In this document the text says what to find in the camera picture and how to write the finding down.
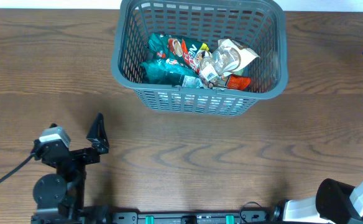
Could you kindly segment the multipack tissue packets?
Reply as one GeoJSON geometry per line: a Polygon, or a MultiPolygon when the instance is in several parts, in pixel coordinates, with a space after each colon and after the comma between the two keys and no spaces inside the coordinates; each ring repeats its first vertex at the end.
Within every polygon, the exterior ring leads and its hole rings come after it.
{"type": "Polygon", "coordinates": [[[243,99],[237,98],[222,98],[217,96],[202,96],[202,95],[189,95],[179,93],[158,93],[159,101],[162,105],[168,106],[172,104],[172,108],[175,110],[193,110],[199,108],[201,110],[207,108],[209,110],[215,110],[221,108],[231,108],[233,105],[236,107],[242,107],[244,104],[243,99]]]}

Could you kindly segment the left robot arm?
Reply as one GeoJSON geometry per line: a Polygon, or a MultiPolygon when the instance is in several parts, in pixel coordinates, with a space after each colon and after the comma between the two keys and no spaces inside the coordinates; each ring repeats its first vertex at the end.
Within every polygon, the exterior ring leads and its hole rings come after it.
{"type": "Polygon", "coordinates": [[[34,141],[36,161],[56,170],[42,176],[35,184],[33,197],[37,211],[32,223],[111,223],[109,207],[85,207],[86,166],[100,162],[109,152],[104,116],[98,113],[87,134],[91,147],[71,151],[65,129],[53,123],[34,141]]]}

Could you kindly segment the green Nescafe coffee bag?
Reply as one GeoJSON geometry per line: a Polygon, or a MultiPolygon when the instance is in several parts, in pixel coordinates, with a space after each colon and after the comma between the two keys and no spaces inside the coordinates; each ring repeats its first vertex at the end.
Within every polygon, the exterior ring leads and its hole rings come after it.
{"type": "Polygon", "coordinates": [[[210,56],[206,43],[180,35],[153,33],[149,37],[150,60],[140,64],[149,84],[203,88],[200,63],[210,56]]]}

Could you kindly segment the beige snack pouch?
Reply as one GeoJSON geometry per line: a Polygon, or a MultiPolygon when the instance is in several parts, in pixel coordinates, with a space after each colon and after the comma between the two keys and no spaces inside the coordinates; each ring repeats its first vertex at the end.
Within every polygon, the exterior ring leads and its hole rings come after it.
{"type": "Polygon", "coordinates": [[[245,77],[247,66],[259,57],[254,50],[239,41],[220,39],[214,52],[204,51],[197,55],[198,75],[205,89],[217,89],[214,84],[221,77],[245,77]]]}

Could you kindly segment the grey plastic basket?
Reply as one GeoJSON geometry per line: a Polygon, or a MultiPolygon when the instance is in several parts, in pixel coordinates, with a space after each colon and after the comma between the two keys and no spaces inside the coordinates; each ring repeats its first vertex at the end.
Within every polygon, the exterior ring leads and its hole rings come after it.
{"type": "Polygon", "coordinates": [[[161,111],[237,116],[259,100],[281,94],[288,83],[286,17],[272,0],[123,0],[111,60],[113,77],[135,91],[146,107],[161,111]],[[260,57],[247,66],[251,84],[243,91],[151,85],[140,64],[152,58],[151,34],[175,34],[206,43],[211,50],[219,39],[246,44],[260,57]],[[243,99],[242,107],[175,110],[162,105],[158,93],[243,99]]]}

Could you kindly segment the orange spaghetti pack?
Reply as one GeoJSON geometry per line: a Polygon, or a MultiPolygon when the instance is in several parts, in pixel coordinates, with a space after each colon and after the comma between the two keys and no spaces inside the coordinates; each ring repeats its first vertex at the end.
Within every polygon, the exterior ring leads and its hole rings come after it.
{"type": "Polygon", "coordinates": [[[250,83],[251,79],[249,77],[229,75],[227,77],[221,77],[219,80],[217,80],[214,84],[214,87],[243,91],[250,85],[250,83]]]}

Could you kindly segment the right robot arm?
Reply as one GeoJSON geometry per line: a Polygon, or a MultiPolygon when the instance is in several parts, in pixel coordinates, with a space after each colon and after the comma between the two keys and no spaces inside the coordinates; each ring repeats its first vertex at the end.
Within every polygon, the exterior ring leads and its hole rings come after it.
{"type": "Polygon", "coordinates": [[[357,186],[325,179],[316,195],[274,208],[272,223],[363,224],[363,181],[357,186]]]}

